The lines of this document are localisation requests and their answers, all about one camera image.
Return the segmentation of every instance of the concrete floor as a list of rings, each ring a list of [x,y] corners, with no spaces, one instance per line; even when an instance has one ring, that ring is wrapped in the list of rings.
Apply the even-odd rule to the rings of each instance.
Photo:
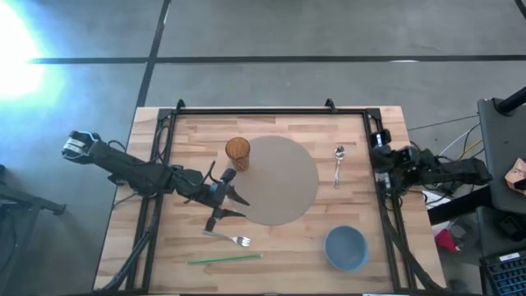
[[[0,2],[0,22],[12,22],[3,26],[10,30],[0,29],[8,40],[0,61],[12,65],[22,54],[147,57],[161,5]],[[173,0],[159,51],[165,57],[308,54],[526,54],[526,20],[513,0]],[[0,164],[9,169],[7,181],[67,204],[61,217],[40,216],[32,265],[8,294],[91,289],[115,187],[102,169],[69,163],[60,150],[73,129],[126,142],[144,72],[142,64],[0,69]],[[408,128],[416,128],[474,115],[478,99],[506,97],[524,86],[525,76],[526,62],[157,65],[145,104],[321,105],[332,98],[338,105],[401,105]],[[470,118],[409,135],[438,153],[476,123]],[[479,138],[475,132],[471,141]],[[460,151],[459,144],[447,155]]]

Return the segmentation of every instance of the red object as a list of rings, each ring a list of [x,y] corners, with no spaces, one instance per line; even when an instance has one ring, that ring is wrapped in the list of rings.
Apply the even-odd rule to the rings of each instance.
[[[457,252],[457,249],[453,243],[453,239],[451,238],[450,231],[448,229],[441,230],[435,236],[435,243],[437,246],[443,247],[450,252]]]

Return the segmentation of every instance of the blue bowl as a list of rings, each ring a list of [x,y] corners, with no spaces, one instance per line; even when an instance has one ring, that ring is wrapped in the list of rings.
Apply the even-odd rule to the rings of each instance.
[[[365,237],[357,229],[342,225],[325,238],[327,260],[341,271],[357,271],[369,260]]]

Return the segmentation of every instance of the bright light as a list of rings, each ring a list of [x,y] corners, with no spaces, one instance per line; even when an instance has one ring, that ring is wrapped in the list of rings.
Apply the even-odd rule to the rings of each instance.
[[[39,89],[44,65],[29,65],[40,58],[24,21],[0,0],[0,100],[15,100]]]

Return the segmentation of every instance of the amber plastic cup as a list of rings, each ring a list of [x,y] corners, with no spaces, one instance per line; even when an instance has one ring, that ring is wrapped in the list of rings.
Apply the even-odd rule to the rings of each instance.
[[[241,137],[235,137],[227,142],[224,147],[227,156],[230,158],[233,167],[238,171],[242,172],[248,169],[249,156],[250,156],[250,143],[247,139]]]

